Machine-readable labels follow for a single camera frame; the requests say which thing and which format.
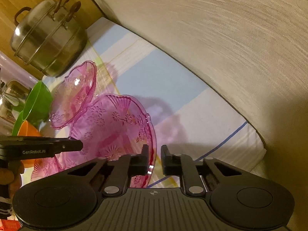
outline beige wall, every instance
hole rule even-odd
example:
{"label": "beige wall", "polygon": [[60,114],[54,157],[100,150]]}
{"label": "beige wall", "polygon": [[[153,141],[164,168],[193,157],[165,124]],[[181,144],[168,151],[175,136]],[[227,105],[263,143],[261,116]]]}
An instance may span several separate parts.
{"label": "beige wall", "polygon": [[183,63],[264,138],[270,177],[308,225],[308,0],[96,0]]}

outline human hand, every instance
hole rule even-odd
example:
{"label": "human hand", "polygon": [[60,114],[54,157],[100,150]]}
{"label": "human hand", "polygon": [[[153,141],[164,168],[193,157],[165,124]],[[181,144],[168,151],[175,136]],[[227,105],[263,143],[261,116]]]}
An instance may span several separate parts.
{"label": "human hand", "polygon": [[20,162],[20,165],[17,170],[17,174],[6,168],[0,168],[0,184],[1,185],[9,185],[9,197],[13,198],[15,192],[21,187],[21,175],[25,172],[25,168],[23,163]]}

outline orange bowl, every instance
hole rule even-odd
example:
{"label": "orange bowl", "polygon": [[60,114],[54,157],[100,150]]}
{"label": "orange bowl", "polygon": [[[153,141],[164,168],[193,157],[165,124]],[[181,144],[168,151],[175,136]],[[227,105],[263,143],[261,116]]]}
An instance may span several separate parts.
{"label": "orange bowl", "polygon": [[[18,131],[18,136],[41,136],[40,132],[28,121],[24,121]],[[22,160],[25,168],[33,167],[35,159]]]}

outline pink glass dish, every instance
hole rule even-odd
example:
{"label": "pink glass dish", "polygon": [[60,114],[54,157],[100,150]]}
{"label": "pink glass dish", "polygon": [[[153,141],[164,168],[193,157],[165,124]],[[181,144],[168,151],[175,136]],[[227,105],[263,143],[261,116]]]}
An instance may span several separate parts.
{"label": "pink glass dish", "polygon": [[[143,144],[149,145],[149,169],[145,176],[131,179],[131,187],[146,187],[156,158],[156,136],[149,114],[141,103],[129,95],[97,96],[74,118],[70,136],[81,140],[84,147],[77,152],[63,152],[58,160],[61,170],[77,166],[96,157],[117,160],[124,154],[139,154]],[[59,172],[54,158],[34,165],[31,180]]]}
{"label": "pink glass dish", "polygon": [[74,67],[57,88],[50,107],[51,126],[61,129],[93,99],[96,65],[92,61]]}

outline round pad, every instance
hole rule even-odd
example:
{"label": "round pad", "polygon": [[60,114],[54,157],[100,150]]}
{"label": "round pad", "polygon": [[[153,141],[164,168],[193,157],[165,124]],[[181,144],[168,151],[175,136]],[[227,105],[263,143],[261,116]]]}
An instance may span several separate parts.
{"label": "round pad", "polygon": [[76,176],[57,175],[23,186],[12,205],[23,225],[60,229],[85,219],[96,203],[96,194],[88,183]]}
{"label": "round pad", "polygon": [[286,225],[294,199],[283,186],[263,178],[226,177],[212,192],[210,204],[233,226],[270,229]]}
{"label": "round pad", "polygon": [[250,208],[264,208],[273,201],[272,195],[264,189],[249,187],[238,192],[238,201]]}

